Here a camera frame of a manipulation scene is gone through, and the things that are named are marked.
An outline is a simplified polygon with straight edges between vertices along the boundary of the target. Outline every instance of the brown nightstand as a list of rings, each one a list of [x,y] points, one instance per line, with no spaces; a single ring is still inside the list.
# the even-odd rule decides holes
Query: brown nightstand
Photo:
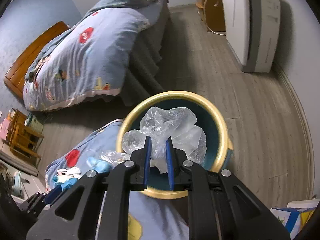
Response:
[[[207,0],[207,3],[204,8],[205,0],[196,0],[196,6],[198,7],[198,12],[201,17],[201,20],[204,21],[204,10],[206,16],[206,23],[211,30],[214,32],[225,32],[226,25],[224,22],[224,13],[223,13],[223,4],[222,0]]]

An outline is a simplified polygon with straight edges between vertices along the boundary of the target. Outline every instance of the blue wall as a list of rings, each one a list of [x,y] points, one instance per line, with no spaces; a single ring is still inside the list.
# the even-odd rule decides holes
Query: blue wall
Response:
[[[72,0],[14,0],[0,18],[0,111],[10,108],[27,113],[3,82],[17,57],[43,32],[59,21],[73,26],[81,15]]]

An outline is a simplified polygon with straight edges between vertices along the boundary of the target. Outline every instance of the white cable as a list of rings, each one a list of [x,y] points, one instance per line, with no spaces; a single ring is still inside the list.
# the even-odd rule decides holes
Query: white cable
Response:
[[[207,28],[208,28],[212,33],[217,34],[217,35],[221,35],[221,36],[226,36],[225,34],[221,34],[221,33],[216,33],[216,32],[214,32],[214,31],[211,30],[211,29],[209,28],[209,26],[207,25],[207,22],[206,22],[206,20],[205,20],[205,5],[206,5],[206,3],[207,3],[207,0],[204,0],[204,3],[203,3],[203,18],[204,18],[204,23],[205,23],[205,25],[207,26]]]

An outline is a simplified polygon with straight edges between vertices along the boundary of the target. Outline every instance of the white air purifier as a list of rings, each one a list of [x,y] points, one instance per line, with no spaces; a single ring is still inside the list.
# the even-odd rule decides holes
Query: white air purifier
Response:
[[[227,41],[243,72],[269,72],[280,26],[279,0],[222,0]]]

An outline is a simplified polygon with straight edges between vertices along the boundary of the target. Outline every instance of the yellow trash can rim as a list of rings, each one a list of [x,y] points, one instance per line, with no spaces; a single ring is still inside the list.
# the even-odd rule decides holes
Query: yellow trash can rim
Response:
[[[211,166],[210,171],[219,172],[222,168],[224,160],[227,156],[228,149],[233,149],[233,145],[228,137],[227,125],[219,112],[219,110],[211,103],[208,99],[187,91],[168,91],[160,94],[156,94],[152,97],[147,98],[138,104],[124,119],[124,122],[121,125],[121,128],[118,133],[116,141],[116,151],[123,152],[122,150],[122,137],[123,135],[131,129],[133,122],[140,116],[140,114],[149,109],[154,104],[168,100],[168,99],[184,99],[198,105],[202,106],[214,119],[216,123],[218,135],[219,135],[219,149],[217,152],[216,159]],[[153,187],[148,186],[145,191],[142,191],[143,194],[160,199],[174,199],[181,198],[188,195],[188,191],[169,191],[169,190],[159,190]]]

